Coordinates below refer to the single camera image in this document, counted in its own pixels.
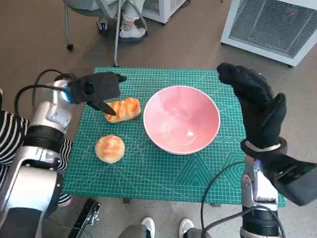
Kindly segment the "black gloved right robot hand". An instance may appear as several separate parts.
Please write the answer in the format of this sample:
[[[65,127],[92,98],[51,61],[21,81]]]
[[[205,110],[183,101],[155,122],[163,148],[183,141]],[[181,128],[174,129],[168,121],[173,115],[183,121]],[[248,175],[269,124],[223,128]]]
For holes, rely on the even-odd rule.
[[[216,70],[220,82],[230,85],[239,100],[247,141],[258,149],[278,145],[286,96],[274,96],[266,79],[244,66],[223,62]]]

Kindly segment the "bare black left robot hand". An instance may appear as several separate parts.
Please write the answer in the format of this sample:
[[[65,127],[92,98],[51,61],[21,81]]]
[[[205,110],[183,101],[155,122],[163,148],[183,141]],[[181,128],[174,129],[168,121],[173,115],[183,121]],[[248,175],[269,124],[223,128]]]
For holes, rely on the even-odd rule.
[[[97,111],[115,116],[116,112],[105,101],[118,98],[120,96],[119,84],[126,80],[126,76],[114,72],[89,75],[84,86],[87,104]]]

